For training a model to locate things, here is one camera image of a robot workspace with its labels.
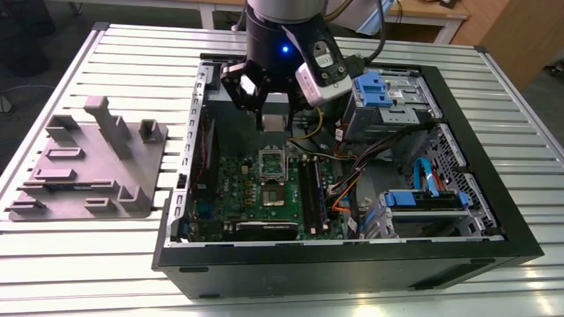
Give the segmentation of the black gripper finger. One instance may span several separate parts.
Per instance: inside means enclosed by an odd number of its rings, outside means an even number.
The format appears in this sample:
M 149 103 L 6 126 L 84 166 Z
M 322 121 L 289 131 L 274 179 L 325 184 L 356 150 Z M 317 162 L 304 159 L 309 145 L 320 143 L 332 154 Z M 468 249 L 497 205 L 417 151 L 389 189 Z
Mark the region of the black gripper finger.
M 309 105 L 304 93 L 301 91 L 300 85 L 293 77 L 284 78 L 285 84 L 285 93 L 288 97 L 288 106 L 289 106 L 289 114 L 286 119 L 286 130 L 292 133 L 292 122 L 296 113 L 302 110 L 312 110 L 313 107 Z
M 252 94 L 248 94 L 242 87 L 242 76 L 246 76 L 254 84 Z M 265 103 L 264 76 L 262 68 L 250 60 L 233 65 L 224 63 L 220 69 L 220 82 L 232 103 L 238 110 L 254 113 L 256 129 L 258 131 L 264 129 L 261 123 L 262 106 Z

